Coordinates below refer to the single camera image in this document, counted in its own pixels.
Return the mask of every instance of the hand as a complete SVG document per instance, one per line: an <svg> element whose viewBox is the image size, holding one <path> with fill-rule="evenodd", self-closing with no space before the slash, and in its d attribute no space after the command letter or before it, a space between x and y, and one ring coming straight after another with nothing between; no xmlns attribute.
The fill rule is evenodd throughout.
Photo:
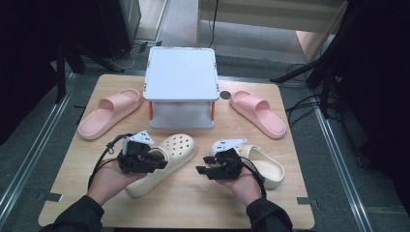
<svg viewBox="0 0 410 232"><path fill-rule="evenodd" d="M125 174L123 170L121 170L118 160L110 160L112 159L102 161L102 163L105 164L94 176L93 182L87 192L87 195L101 206L107 200L116 196L127 185L147 176L146 173Z"/></svg>
<svg viewBox="0 0 410 232"><path fill-rule="evenodd" d="M230 189L245 206L262 197L260 186L245 167L235 180L217 180L217 183Z"/></svg>

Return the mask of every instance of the floor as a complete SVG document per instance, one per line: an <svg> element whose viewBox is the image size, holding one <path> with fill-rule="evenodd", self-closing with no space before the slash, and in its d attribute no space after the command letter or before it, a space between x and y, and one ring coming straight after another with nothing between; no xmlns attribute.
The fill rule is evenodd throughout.
<svg viewBox="0 0 410 232"><path fill-rule="evenodd" d="M162 45L195 46L196 1L139 2L142 20L136 36L137 44L161 42ZM210 44L210 23L201 22L201 46ZM267 78L280 77L282 72L289 72L306 63L294 31L217 23L212 48L217 59L226 64L219 64L221 78L226 79L269 82ZM147 52L134 52L133 56L134 65L126 72L144 73ZM131 59L125 57L115 62L126 66ZM8 165L2 164L0 190L5 193L11 191L14 196L5 198L7 194L3 194L0 202L1 231L38 231L36 221L42 208L39 191L47 192L64 158L63 152L54 151L64 151L70 146L70 137L75 133L73 125L81 115L80 106L87 104L92 92L92 88L81 89L78 85L93 86L103 72L92 61L85 59L85 63L87 73L83 76L67 70L69 89L73 87L69 92L70 100L54 105L55 90L51 91L22 122L10 141L0 148L1 158L8 159ZM275 65L280 72L271 69L270 65ZM301 81L292 80L279 87L285 108L312 94ZM295 112L294 119L303 114ZM48 120L50 115L55 120ZM52 131L44 131L44 126ZM359 167L356 151L346 138L340 121L324 120L316 111L302 118L291 131L315 217L312 230L410 231L409 217L400 206L392 183L377 170ZM9 200L9 205L13 207L4 207L5 200Z"/></svg>

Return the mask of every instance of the person's left hand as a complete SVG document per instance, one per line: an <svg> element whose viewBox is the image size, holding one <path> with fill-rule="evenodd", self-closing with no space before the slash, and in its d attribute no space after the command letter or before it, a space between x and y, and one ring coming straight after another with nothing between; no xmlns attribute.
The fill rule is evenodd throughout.
<svg viewBox="0 0 410 232"><path fill-rule="evenodd" d="M147 176L146 173L125 174L121 170L118 160L110 161L110 159L105 159L102 164L103 166L94 176L87 192L87 195L101 206L127 185Z"/></svg>

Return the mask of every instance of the black stand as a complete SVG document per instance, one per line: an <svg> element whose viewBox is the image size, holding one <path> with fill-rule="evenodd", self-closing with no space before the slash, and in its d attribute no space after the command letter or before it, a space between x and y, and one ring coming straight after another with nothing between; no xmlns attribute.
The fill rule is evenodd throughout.
<svg viewBox="0 0 410 232"><path fill-rule="evenodd" d="M362 4L358 2L360 1L349 2L348 9L346 10L347 14L341 22L339 30L322 56L309 64L302 66L294 72L276 79L270 79L271 82L283 83L293 77L298 76L299 74L313 70L307 79L306 85L309 89L313 89L316 88L323 80L320 109L325 118L329 117L327 114L329 90L331 80L336 77L335 67L337 56L341 52L340 45L344 43L346 36L351 35L352 25L355 23L357 17L361 14L363 8L369 1L364 0L364 3Z"/></svg>
<svg viewBox="0 0 410 232"><path fill-rule="evenodd" d="M114 66L104 61L101 57L94 54L89 49L81 46L78 43L68 42L61 43L57 49L57 99L55 103L59 103L66 95L66 66L65 59L70 65L74 73L84 73L85 65L79 54L84 54L96 63L112 72L123 72L116 69Z"/></svg>

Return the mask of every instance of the orange trim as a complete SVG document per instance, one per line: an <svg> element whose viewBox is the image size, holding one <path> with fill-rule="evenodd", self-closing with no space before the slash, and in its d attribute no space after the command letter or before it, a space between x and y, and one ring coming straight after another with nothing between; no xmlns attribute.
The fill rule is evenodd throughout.
<svg viewBox="0 0 410 232"><path fill-rule="evenodd" d="M154 116L154 113L153 113L153 103L149 101L149 104L148 104L148 105L149 105L150 120L153 120L153 116Z"/></svg>
<svg viewBox="0 0 410 232"><path fill-rule="evenodd" d="M215 118L215 102L212 101L211 120L214 121L214 118Z"/></svg>

